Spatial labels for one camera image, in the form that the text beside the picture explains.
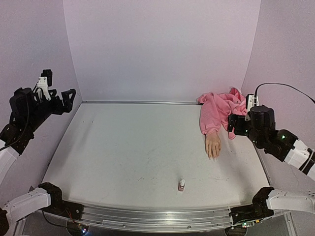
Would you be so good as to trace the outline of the pink nail polish bottle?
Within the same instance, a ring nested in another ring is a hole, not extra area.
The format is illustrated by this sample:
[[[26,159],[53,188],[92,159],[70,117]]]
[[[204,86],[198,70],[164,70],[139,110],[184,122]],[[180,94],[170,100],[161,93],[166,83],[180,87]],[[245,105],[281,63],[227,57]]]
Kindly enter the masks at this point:
[[[178,191],[179,192],[183,192],[185,189],[185,184],[184,185],[181,185],[181,183],[178,184]]]

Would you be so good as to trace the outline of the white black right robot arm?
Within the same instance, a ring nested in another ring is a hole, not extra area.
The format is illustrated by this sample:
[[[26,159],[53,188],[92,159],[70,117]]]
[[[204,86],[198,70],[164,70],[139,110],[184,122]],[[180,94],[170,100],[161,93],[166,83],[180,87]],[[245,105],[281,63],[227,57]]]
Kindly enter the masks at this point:
[[[253,143],[272,184],[258,190],[250,205],[231,208],[233,225],[248,225],[280,209],[315,212],[315,150],[290,131],[277,130],[273,109],[254,106],[245,116],[231,114],[227,130]]]

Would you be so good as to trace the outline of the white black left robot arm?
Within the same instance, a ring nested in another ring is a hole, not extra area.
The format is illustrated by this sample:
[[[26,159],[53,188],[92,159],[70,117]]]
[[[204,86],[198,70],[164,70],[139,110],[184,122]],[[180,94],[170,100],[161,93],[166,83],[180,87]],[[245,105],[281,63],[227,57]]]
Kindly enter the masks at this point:
[[[75,89],[57,94],[55,89],[19,88],[9,100],[10,116],[0,129],[0,234],[22,218],[44,210],[70,216],[62,190],[52,183],[41,183],[57,139],[68,121],[53,131],[56,120],[43,124],[51,115],[70,113]],[[52,131],[51,138],[44,135]]]

